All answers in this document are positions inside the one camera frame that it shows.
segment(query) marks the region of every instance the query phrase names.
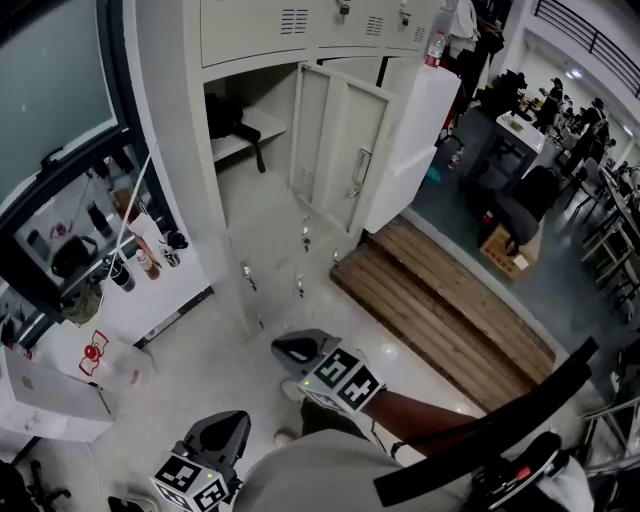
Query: railing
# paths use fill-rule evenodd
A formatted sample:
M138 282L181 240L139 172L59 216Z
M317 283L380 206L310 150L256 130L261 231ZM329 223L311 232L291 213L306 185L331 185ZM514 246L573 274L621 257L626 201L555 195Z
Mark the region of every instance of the railing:
M557 0L538 0L535 16L550 23L587 50L640 97L640 67L607 36Z

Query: gray floor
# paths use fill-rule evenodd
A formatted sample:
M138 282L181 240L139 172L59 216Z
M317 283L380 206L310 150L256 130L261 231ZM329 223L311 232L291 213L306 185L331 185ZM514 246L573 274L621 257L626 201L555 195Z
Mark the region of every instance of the gray floor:
M389 389L460 413L481 414L328 279L308 286L303 300L254 339L223 313L215 296L209 297L145 349L153 357L155 379L146 389L114 397L116 421L109 431L90 445L42 440L19 469L29 481L27 462L38 459L48 488L69 488L72 498L57 503L61 512L106 510L104 497L109 495L158 499L148 477L162 451L171 449L195 421L242 409L252 421L247 449L236 466L244 478L253 464L275 448L273 434L278 428L300 428L299 406L280 392L286 373L271 355L270 342L284 332L311 327L340 336L361 350ZM580 438L582 412L576 400L568 402L519 443L514 453L546 430L560 434L566 447L573 446ZM371 420L364 415L354 419L363 432L371 428ZM396 441L379 426L377 431L387 447ZM405 465L421 459L410 448L398 452L398 460ZM178 509L162 502L161 511Z
M612 397L609 373L615 367L616 354L640 334L630 332L637 327L637 319L624 325L622 315L614 311L609 290L597 290L593 268L580 262L582 239L602 213L596 213L585 225L586 211L573 214L584 196L579 193L566 210L569 196L563 196L547 214L538 263L521 280L511 281L480 253L479 219L460 189L461 177L469 171L485 140L487 122L473 110L461 119L456 135L466 144L463 160L449 170L447 162L454 147L443 146L433 162L440 172L440 183L426 180L411 207L507 286L567 351L574 351L593 336L601 347L593 360L593 380L608 400Z

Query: white cabinet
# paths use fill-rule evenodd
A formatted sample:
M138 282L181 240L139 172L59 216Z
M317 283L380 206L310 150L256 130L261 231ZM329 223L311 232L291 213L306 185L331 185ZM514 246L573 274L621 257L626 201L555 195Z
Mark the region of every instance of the white cabinet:
M433 146L460 86L449 71L397 62L398 73L385 87L406 96L398 134L382 182L369 209L365 229L375 233L413 201L436 152Z

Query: wooden step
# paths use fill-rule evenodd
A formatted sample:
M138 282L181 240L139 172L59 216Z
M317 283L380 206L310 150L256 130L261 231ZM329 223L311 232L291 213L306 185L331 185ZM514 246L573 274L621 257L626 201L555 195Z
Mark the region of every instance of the wooden step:
M332 279L419 357L484 411L529 392L534 382L442 297L366 244Z
M535 383L553 370L554 353L524 321L465 267L407 220L396 217L367 242L437 293Z

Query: locker handle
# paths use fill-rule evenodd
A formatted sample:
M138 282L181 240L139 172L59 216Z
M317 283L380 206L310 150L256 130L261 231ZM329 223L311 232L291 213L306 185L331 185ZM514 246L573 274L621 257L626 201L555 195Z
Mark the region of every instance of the locker handle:
M361 188L364 185L364 180L367 177L367 173L369 172L369 166L371 165L371 152L367 151L364 148L360 148L358 152L358 158L356 159L356 166L353 169L353 184Z

